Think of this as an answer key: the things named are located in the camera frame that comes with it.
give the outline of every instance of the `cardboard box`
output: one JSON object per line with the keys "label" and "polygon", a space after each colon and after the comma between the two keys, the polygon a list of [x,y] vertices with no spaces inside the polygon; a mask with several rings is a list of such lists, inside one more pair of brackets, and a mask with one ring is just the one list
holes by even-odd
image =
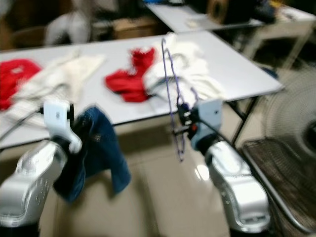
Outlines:
{"label": "cardboard box", "polygon": [[115,20],[113,30],[115,39],[130,39],[161,34],[159,21],[149,16]]}
{"label": "cardboard box", "polygon": [[0,51],[15,49],[11,41],[12,30],[7,25],[4,17],[0,18]]}

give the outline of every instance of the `folded clothing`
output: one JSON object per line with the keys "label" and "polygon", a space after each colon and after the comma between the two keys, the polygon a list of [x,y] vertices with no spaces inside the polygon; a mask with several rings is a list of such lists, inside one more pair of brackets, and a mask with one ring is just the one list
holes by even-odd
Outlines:
{"label": "folded clothing", "polygon": [[105,77],[105,85],[116,93],[119,93],[127,102],[143,102],[149,97],[146,94],[143,75],[153,64],[155,49],[148,51],[140,49],[131,52],[132,70],[118,70]]}
{"label": "folded clothing", "polygon": [[[225,99],[223,87],[218,81],[209,76],[208,65],[203,59],[203,52],[195,43],[189,41],[179,42],[174,33],[168,33],[165,40],[164,48],[165,50],[168,49],[171,54],[181,94],[190,107],[196,101],[196,95],[192,92],[192,89],[197,93],[198,99]],[[144,85],[147,94],[157,95],[168,101],[161,44],[157,44],[155,49],[157,51],[156,61],[145,73]],[[174,103],[178,96],[177,87],[166,51],[164,55],[167,78],[169,79],[170,99]]]}
{"label": "folded clothing", "polygon": [[11,97],[41,68],[28,59],[14,59],[0,64],[0,110],[12,105]]}
{"label": "folded clothing", "polygon": [[[51,62],[47,67],[24,83],[12,96],[14,104],[5,112],[10,119],[22,119],[38,110],[45,100],[68,100],[75,105],[84,81],[101,65],[104,57],[80,56],[75,50]],[[41,115],[34,115],[28,124],[44,127]]]}
{"label": "folded clothing", "polygon": [[87,135],[81,151],[68,155],[68,161],[54,183],[55,191],[72,202],[80,195],[86,178],[110,169],[113,190],[121,192],[130,183],[131,174],[110,121],[97,107],[91,107],[75,123],[79,130],[87,131]]}

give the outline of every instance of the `background table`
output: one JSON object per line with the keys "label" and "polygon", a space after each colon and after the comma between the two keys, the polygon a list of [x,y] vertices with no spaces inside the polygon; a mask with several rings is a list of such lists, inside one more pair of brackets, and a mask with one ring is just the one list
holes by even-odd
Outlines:
{"label": "background table", "polygon": [[233,28],[253,27],[263,25],[263,22],[251,19],[248,23],[220,25],[211,21],[206,14],[197,13],[191,7],[147,4],[153,12],[173,32],[183,33],[192,31],[215,31]]}
{"label": "background table", "polygon": [[[119,68],[129,67],[129,50],[150,46],[160,42],[163,36],[125,39],[109,42],[96,42],[83,45],[59,46],[43,49],[32,49],[11,53],[2,53],[2,61],[14,58],[28,58],[42,66],[67,52],[80,48],[84,55],[104,54],[107,59],[101,67],[87,80],[82,96],[76,105],[76,112],[97,104],[110,118],[114,125],[163,116],[169,113],[168,103],[153,97],[143,103],[126,103],[122,98],[104,86],[104,76]],[[210,76],[221,83],[227,94],[227,101],[274,93],[282,85],[271,76],[253,65],[246,58],[234,51],[210,32],[200,31],[180,34],[179,40],[190,40],[198,44],[205,53]],[[10,129],[12,121],[0,114],[0,134]],[[0,142],[0,149],[35,142],[48,137],[45,129],[22,125]]]}
{"label": "background table", "polygon": [[248,59],[253,59],[265,40],[294,38],[296,39],[295,44],[281,69],[284,71],[291,68],[306,41],[310,38],[316,17],[288,6],[282,7],[278,15],[279,17],[275,24],[256,29],[250,43],[246,45],[242,53]]}

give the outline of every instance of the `beige floor tile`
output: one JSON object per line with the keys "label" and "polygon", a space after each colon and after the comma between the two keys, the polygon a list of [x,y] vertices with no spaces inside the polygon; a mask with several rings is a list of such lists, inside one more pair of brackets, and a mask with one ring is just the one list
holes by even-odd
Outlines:
{"label": "beige floor tile", "polygon": [[143,161],[176,154],[170,125],[142,130],[138,133],[138,142]]}
{"label": "beige floor tile", "polygon": [[55,237],[150,237],[152,211],[144,195],[142,174],[132,166],[132,182],[113,197],[110,174],[89,179],[72,205],[58,200]]}
{"label": "beige floor tile", "polygon": [[50,189],[43,213],[40,217],[40,237],[54,237],[58,196],[53,189]]}
{"label": "beige floor tile", "polygon": [[0,156],[0,185],[15,171],[19,158],[20,157],[6,157],[2,159]]}
{"label": "beige floor tile", "polygon": [[228,236],[218,191],[205,176],[201,155],[195,155],[187,151],[182,163],[173,155],[142,164],[162,236]]}
{"label": "beige floor tile", "polygon": [[26,151],[35,148],[39,143],[31,143],[24,146],[5,149],[0,153],[0,160],[19,159]]}
{"label": "beige floor tile", "polygon": [[[239,147],[245,140],[260,138],[263,136],[262,130],[262,117],[263,113],[261,112],[264,105],[258,105],[258,108],[249,116],[249,119],[244,126],[243,131],[241,132],[239,139],[237,140],[236,146]],[[241,119],[238,115],[228,106],[223,106],[223,124],[221,127],[221,132],[225,135],[230,141],[235,134],[237,127]]]}
{"label": "beige floor tile", "polygon": [[121,133],[118,136],[118,142],[128,165],[131,166],[141,162],[140,147],[135,133]]}
{"label": "beige floor tile", "polygon": [[169,116],[162,116],[158,118],[151,118],[144,121],[128,123],[124,125],[115,126],[115,132],[117,135],[139,132],[144,129],[165,126],[170,124]]}

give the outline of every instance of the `red shirt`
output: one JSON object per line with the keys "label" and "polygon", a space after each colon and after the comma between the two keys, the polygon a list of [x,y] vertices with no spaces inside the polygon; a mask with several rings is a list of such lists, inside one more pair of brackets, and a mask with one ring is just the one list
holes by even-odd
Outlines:
{"label": "red shirt", "polygon": [[19,87],[41,68],[27,59],[14,59],[0,64],[0,110],[12,105],[11,97]]}

